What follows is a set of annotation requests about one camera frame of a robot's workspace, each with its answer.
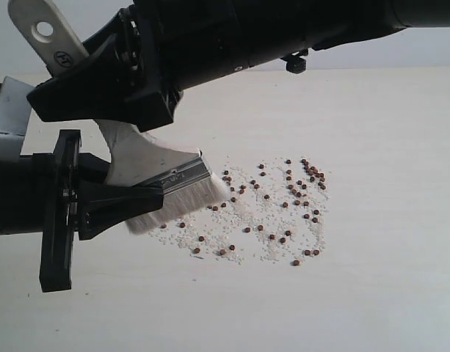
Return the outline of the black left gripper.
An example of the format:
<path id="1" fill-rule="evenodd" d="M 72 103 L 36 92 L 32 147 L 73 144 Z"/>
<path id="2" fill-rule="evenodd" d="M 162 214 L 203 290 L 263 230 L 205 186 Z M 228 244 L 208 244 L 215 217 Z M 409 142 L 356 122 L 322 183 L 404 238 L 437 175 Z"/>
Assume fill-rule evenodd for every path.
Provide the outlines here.
<path id="1" fill-rule="evenodd" d="M 82 153 L 81 131 L 61 130 L 52 153 L 32 156 L 43 192 L 39 282 L 44 293 L 70 290 L 73 241 L 92 240 L 107 229 L 163 206 L 159 183 L 103 184 L 107 162 Z"/>

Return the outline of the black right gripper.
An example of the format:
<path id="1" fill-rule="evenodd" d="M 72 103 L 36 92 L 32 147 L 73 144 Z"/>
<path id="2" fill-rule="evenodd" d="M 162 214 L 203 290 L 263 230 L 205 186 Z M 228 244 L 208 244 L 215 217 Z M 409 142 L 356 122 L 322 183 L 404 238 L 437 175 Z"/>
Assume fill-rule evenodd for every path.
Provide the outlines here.
<path id="1" fill-rule="evenodd" d="M 134 1 L 83 42 L 89 55 L 120 44 L 137 65 L 118 120 L 169 125 L 184 90 L 281 59 L 306 69 L 308 1 Z"/>

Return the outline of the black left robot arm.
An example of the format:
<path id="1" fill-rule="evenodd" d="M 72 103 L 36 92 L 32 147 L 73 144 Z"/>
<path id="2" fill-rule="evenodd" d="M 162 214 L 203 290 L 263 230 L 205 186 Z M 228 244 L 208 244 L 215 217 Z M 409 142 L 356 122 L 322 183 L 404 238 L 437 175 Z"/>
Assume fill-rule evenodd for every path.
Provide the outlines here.
<path id="1" fill-rule="evenodd" d="M 79 130 L 62 130 L 52 153 L 0 161 L 0 235 L 42 233 L 39 281 L 44 293 L 71 289 L 74 238 L 91 240 L 163 206 L 159 183 L 106 185 L 110 164 L 80 147 Z"/>

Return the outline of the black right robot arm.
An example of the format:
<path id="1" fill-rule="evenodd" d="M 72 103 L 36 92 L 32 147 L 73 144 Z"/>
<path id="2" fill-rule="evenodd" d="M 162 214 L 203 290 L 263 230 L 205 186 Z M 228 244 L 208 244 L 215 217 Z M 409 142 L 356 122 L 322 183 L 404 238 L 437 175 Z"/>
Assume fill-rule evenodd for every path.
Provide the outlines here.
<path id="1" fill-rule="evenodd" d="M 84 42 L 88 56 L 28 94 L 45 122 L 173 122 L 185 89 L 275 59 L 407 28 L 450 27 L 450 1 L 135 1 Z"/>

